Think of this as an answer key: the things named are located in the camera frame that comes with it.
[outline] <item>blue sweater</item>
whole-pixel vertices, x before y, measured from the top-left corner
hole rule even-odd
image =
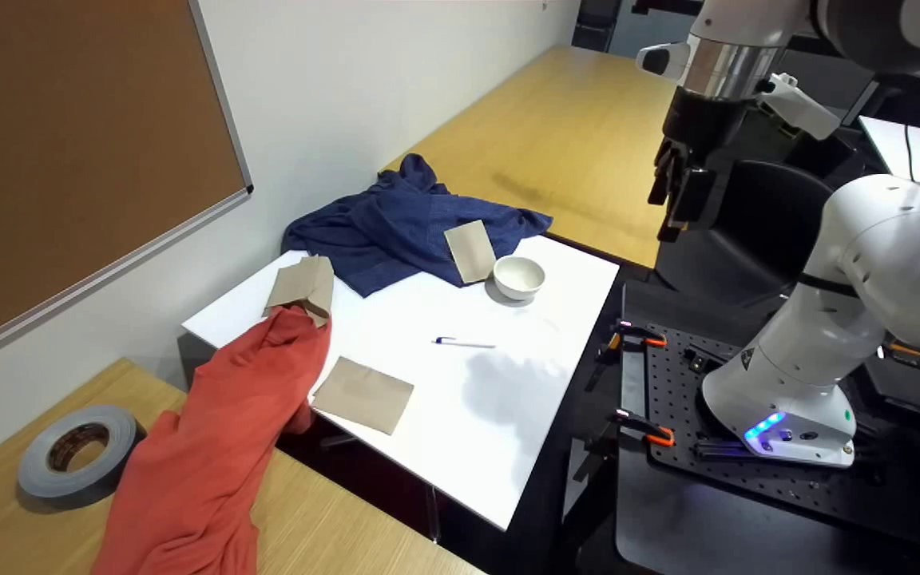
[[[282,252],[327,256],[335,274],[362,297],[422,270],[463,285],[444,232],[474,220],[485,222],[497,258],[552,224],[539,212],[453,196],[423,157],[410,153],[398,172],[380,173],[366,192],[340,197],[289,224]]]

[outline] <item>duct tape roll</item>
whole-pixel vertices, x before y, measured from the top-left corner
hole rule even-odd
[[[137,419],[120,407],[74,411],[30,442],[19,465],[19,487],[56,509],[91,505],[116,491],[127,458],[144,436]],[[77,452],[95,442],[105,449],[94,461],[66,470]]]

